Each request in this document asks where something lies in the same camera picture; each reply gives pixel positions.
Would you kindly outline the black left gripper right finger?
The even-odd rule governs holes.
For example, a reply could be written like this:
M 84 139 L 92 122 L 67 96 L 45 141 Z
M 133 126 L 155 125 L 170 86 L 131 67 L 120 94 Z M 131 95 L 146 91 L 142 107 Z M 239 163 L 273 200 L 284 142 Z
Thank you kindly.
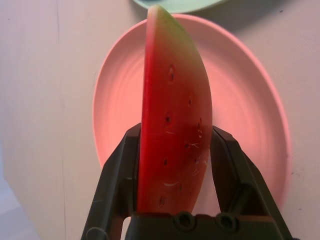
M 291 240 L 293 237 L 255 164 L 228 132 L 214 126 L 211 171 L 220 213 L 217 240 Z

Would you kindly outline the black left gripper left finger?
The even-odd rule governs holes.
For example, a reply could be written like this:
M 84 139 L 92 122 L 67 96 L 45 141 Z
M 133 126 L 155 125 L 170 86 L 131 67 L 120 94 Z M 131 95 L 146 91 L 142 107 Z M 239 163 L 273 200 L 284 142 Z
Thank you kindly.
M 105 162 L 82 240 L 119 240 L 125 218 L 137 209 L 141 124 L 125 133 Z

